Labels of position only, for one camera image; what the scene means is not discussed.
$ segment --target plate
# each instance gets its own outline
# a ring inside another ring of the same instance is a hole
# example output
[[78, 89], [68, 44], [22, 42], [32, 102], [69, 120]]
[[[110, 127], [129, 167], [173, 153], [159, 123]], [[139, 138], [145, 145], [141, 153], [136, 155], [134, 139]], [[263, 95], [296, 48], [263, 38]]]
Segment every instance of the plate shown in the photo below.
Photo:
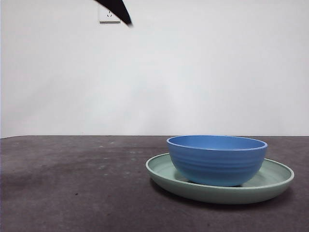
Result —
[[264, 159], [256, 175], [237, 187], [200, 185], [190, 182], [174, 167], [169, 153], [146, 162], [150, 177], [162, 188], [176, 195], [207, 203], [248, 204], [269, 200], [283, 193], [294, 178], [291, 168]]

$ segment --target bowl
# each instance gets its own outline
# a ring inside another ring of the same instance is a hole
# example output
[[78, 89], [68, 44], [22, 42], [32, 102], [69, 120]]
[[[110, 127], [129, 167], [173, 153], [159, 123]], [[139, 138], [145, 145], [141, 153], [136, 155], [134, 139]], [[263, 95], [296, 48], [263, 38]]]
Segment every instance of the bowl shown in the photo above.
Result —
[[175, 168], [190, 181], [232, 187], [261, 168], [267, 143], [236, 136], [185, 135], [167, 139]]

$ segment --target table surface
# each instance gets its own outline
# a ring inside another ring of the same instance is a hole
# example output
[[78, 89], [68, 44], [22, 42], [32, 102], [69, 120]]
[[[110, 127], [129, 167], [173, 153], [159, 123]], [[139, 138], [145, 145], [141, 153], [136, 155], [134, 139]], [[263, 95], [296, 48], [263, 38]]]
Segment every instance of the table surface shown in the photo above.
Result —
[[201, 203], [153, 182], [145, 163], [168, 152], [168, 137], [1, 139], [1, 231], [309, 231], [309, 137], [252, 137], [295, 178], [280, 196], [247, 205]]

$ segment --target ribbed bowl exterior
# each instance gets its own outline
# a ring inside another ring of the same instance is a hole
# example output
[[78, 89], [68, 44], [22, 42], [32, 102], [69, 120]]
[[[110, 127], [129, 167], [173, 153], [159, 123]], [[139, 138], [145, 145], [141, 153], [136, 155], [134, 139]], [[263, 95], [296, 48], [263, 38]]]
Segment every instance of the ribbed bowl exterior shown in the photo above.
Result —
[[187, 179], [203, 185], [237, 186], [261, 168], [266, 147], [244, 150], [207, 150], [169, 144], [175, 168]]

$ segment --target electrical socket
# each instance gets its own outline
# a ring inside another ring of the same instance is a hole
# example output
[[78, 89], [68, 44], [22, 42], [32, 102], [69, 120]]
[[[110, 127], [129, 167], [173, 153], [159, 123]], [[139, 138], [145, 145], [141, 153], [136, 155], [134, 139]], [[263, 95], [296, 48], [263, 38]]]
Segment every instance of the electrical socket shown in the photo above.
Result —
[[101, 24], [120, 23], [120, 19], [101, 4], [98, 4], [98, 21]]

